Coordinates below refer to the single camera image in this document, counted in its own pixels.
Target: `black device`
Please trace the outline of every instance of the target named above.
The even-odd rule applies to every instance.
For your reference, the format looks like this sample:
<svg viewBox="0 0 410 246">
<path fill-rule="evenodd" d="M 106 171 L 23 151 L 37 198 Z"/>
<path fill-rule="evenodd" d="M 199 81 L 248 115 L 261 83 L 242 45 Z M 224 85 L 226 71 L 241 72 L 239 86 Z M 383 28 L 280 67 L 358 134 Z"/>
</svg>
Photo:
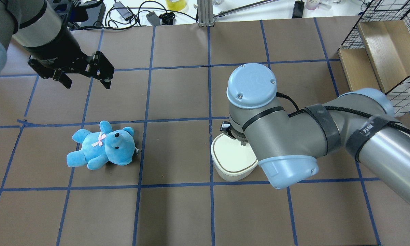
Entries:
<svg viewBox="0 0 410 246">
<path fill-rule="evenodd" d="M 114 3 L 114 8 L 119 12 L 119 14 L 123 17 L 124 20 L 129 21 L 133 18 L 132 13 L 122 4 L 122 2 L 118 1 Z"/>
<path fill-rule="evenodd" d="M 173 12 L 168 12 L 164 14 L 160 14 L 159 18 L 161 19 L 162 24 L 161 25 L 173 25 L 174 19 L 175 19 L 175 13 Z"/>
<path fill-rule="evenodd" d="M 160 26 L 161 25 L 161 19 L 153 11 L 146 14 L 146 18 L 150 22 L 150 24 L 152 24 L 152 26 Z"/>
<path fill-rule="evenodd" d="M 88 14 L 88 20 L 86 22 L 82 22 L 80 26 L 102 26 L 102 21 L 103 21 L 103 16 L 105 15 L 106 11 L 106 6 L 104 3 L 101 5 L 94 7 L 94 8 L 89 8 L 86 10 L 86 13 Z"/>
<path fill-rule="evenodd" d="M 300 0 L 300 1 L 295 1 L 294 2 L 294 8 L 293 8 L 293 16 L 291 17 L 292 19 L 295 18 L 302 18 L 303 15 L 303 7 L 305 6 L 305 3 Z"/>
</svg>

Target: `silver metal tube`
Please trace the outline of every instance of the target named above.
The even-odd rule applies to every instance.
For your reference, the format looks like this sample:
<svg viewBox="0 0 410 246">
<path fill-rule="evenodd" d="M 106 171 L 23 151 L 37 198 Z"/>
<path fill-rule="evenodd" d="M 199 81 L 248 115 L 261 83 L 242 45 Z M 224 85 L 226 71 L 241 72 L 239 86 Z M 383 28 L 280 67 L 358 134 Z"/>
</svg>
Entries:
<svg viewBox="0 0 410 246">
<path fill-rule="evenodd" d="M 38 47 L 52 41 L 61 30 L 61 19 L 47 4 L 44 14 L 33 24 L 20 29 L 13 38 L 22 46 Z"/>
<path fill-rule="evenodd" d="M 359 160 L 410 204 L 410 137 L 384 128 L 364 145 Z"/>
<path fill-rule="evenodd" d="M 256 6 L 261 6 L 263 4 L 272 3 L 272 2 L 276 2 L 276 1 L 278 1 L 278 0 L 264 0 L 264 1 L 256 2 L 256 3 L 244 5 L 244 6 L 241 6 L 241 7 L 235 8 L 235 9 L 231 9 L 231 10 L 228 10 L 228 11 L 223 11 L 223 12 L 220 12 L 219 14 L 215 15 L 214 20 L 217 19 L 218 17 L 223 17 L 223 16 L 228 15 L 228 14 L 233 14 L 233 13 L 236 13 L 236 12 L 240 12 L 240 11 L 243 11 L 243 10 L 246 10 L 246 9 L 250 9 L 250 8 L 253 8 L 253 7 L 256 7 Z"/>
</svg>

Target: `black strap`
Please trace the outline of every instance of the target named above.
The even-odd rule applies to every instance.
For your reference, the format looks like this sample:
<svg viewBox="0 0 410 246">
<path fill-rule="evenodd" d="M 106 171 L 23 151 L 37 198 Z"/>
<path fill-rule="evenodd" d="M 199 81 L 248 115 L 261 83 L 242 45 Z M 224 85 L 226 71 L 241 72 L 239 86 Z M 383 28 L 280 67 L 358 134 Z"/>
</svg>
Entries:
<svg viewBox="0 0 410 246">
<path fill-rule="evenodd" d="M 33 23 L 37 22 L 45 13 L 47 9 L 47 1 L 44 0 L 44 4 L 41 8 L 41 10 L 38 12 L 38 14 L 36 14 L 35 16 L 33 16 L 30 20 L 28 20 L 27 22 L 23 22 L 19 25 L 19 28 L 25 28 L 28 27 L 30 25 L 32 25 Z"/>
<path fill-rule="evenodd" d="M 266 109 L 266 110 L 262 111 L 261 113 L 255 115 L 254 117 L 250 118 L 250 120 L 248 120 L 246 123 L 244 123 L 242 129 L 243 129 L 243 131 L 245 131 L 252 123 L 254 123 L 255 121 L 259 120 L 260 118 L 262 118 L 262 117 L 264 117 L 264 116 L 266 116 L 266 115 L 269 115 L 269 114 L 271 114 L 271 113 L 273 113 L 273 112 L 283 111 L 283 110 L 284 110 L 284 108 L 281 107 L 281 106 L 273 107 L 273 108 L 270 108 L 270 109 Z"/>
<path fill-rule="evenodd" d="M 364 123 L 361 129 L 354 131 L 350 135 L 346 142 L 346 150 L 355 158 L 355 161 L 359 162 L 359 153 L 367 141 L 377 132 L 381 131 L 389 122 L 393 121 L 386 120 L 379 115 L 373 115 Z"/>
<path fill-rule="evenodd" d="M 21 10 L 19 8 L 18 0 L 0 0 L 1 3 L 5 5 L 6 11 L 12 17 L 14 21 L 13 34 L 16 34 L 19 27 L 19 22 L 21 21 Z"/>
<path fill-rule="evenodd" d="M 326 139 L 326 153 L 336 151 L 341 147 L 340 131 L 330 113 L 322 104 L 314 104 L 305 107 L 307 112 L 322 128 L 323 135 Z"/>
</svg>

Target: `black cable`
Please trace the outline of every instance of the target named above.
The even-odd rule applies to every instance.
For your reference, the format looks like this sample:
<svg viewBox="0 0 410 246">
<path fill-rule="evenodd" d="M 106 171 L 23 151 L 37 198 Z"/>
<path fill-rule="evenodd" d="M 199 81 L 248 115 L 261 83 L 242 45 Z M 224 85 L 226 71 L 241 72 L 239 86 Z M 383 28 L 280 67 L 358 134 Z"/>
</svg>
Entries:
<svg viewBox="0 0 410 246">
<path fill-rule="evenodd" d="M 358 111 L 358 110 L 354 110 L 354 109 L 343 108 L 343 107 L 325 106 L 325 109 L 327 109 L 327 110 L 332 110 L 332 111 L 348 112 L 348 113 L 352 113 L 352 114 L 356 114 L 356 115 L 362 116 L 362 117 L 364 117 L 364 118 L 370 118 L 370 117 L 372 117 L 371 114 L 368 114 L 368 113 L 365 113 L 365 112 L 361 112 L 361 111 Z M 288 117 L 294 117 L 294 116 L 299 115 L 299 114 L 302 114 L 302 113 L 304 113 L 304 112 L 306 112 L 305 109 L 301 109 L 301 110 L 298 110 L 298 111 L 296 111 L 296 112 L 294 112 L 294 113 L 292 113 L 292 114 L 289 114 Z M 401 131 L 401 132 L 404 132 L 404 133 L 410 135 L 410 129 L 408 129 L 408 128 L 405 128 L 405 127 L 403 127 L 403 126 L 400 126 L 400 125 L 398 125 L 398 124 L 396 124 L 396 123 L 394 123 L 394 122 L 389 122 L 389 123 L 387 123 L 387 125 L 388 125 L 389 127 L 391 127 L 391 128 L 397 129 L 397 130 L 399 130 L 399 131 Z"/>
<path fill-rule="evenodd" d="M 287 99 L 293 104 L 293 106 L 296 108 L 296 111 L 299 111 L 299 107 L 297 106 L 296 102 L 291 97 L 287 96 L 284 93 L 280 93 L 280 92 L 276 92 L 276 97 Z"/>
</svg>

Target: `power adapter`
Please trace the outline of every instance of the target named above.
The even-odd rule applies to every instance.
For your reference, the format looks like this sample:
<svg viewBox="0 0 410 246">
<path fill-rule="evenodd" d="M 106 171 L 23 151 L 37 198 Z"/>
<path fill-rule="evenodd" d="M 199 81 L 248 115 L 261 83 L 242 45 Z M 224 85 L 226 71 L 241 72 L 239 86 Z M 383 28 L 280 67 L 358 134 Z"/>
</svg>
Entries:
<svg viewBox="0 0 410 246">
<path fill-rule="evenodd" d="M 291 18 L 292 19 L 302 18 L 304 6 L 305 6 L 305 3 L 303 2 L 303 0 L 295 1 L 294 8 L 293 8 L 293 16 Z"/>
<path fill-rule="evenodd" d="M 133 18 L 132 13 L 122 4 L 122 2 L 118 1 L 114 3 L 114 8 L 119 12 L 119 14 L 123 17 L 124 20 L 129 21 Z"/>
</svg>

